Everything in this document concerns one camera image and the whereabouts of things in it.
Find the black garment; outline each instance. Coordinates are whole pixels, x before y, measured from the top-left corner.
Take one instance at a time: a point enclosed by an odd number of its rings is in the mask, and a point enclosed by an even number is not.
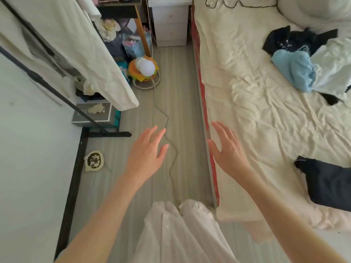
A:
[[[305,51],[311,56],[319,47],[327,44],[328,39],[336,38],[337,36],[337,29],[315,34],[308,28],[304,31],[290,31],[290,26],[286,26],[273,30],[268,35],[263,49],[271,56],[281,49],[288,52]]]
[[[351,168],[298,156],[296,168],[306,175],[312,202],[351,211]]]

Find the cream bed sheet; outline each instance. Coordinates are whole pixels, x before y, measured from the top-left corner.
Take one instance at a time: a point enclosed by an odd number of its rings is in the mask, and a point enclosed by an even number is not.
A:
[[[298,30],[276,7],[231,9],[218,2],[211,9],[205,1],[194,0],[208,120],[234,129],[253,169],[309,225],[351,230],[351,212],[312,203],[293,165],[302,155],[351,166],[351,102],[328,106],[316,92],[299,92],[270,62],[262,50],[269,32],[287,25]],[[213,128],[210,134],[220,145]],[[218,219],[255,225],[249,232],[265,241],[269,234],[255,203],[217,165],[216,171]]]

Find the wooden floor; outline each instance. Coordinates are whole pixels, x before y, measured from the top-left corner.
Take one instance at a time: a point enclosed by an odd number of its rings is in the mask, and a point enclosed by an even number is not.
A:
[[[140,106],[122,113],[121,131],[130,131],[133,136],[91,138],[88,142],[87,153],[102,151],[105,167],[96,173],[84,171],[82,174],[70,240],[90,219],[121,175],[129,150],[140,133],[147,127],[164,128],[167,124],[168,140],[164,138],[161,142],[168,142],[170,148],[164,164],[132,200],[109,262],[128,262],[143,230],[144,217],[154,201],[169,200],[178,204],[195,199],[213,206],[192,44],[154,48],[154,57],[161,69],[160,84],[155,91],[133,88]],[[241,263],[289,262],[276,241],[257,245],[240,224],[221,223],[220,226]]]

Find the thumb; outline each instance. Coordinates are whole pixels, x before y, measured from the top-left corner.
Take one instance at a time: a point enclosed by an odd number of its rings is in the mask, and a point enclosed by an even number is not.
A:
[[[166,156],[168,148],[169,148],[169,144],[165,144],[160,149],[160,153],[158,154],[157,159],[160,159],[161,162],[163,162],[163,160],[164,160],[164,158]]]
[[[217,160],[219,158],[220,152],[216,146],[216,143],[212,139],[208,139],[206,140],[206,142],[208,144],[208,148],[210,149],[214,159]]]

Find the round coaster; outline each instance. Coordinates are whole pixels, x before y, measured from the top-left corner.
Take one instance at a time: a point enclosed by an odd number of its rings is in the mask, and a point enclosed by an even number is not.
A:
[[[86,171],[100,171],[104,164],[103,154],[98,150],[90,152],[84,157],[84,164]]]

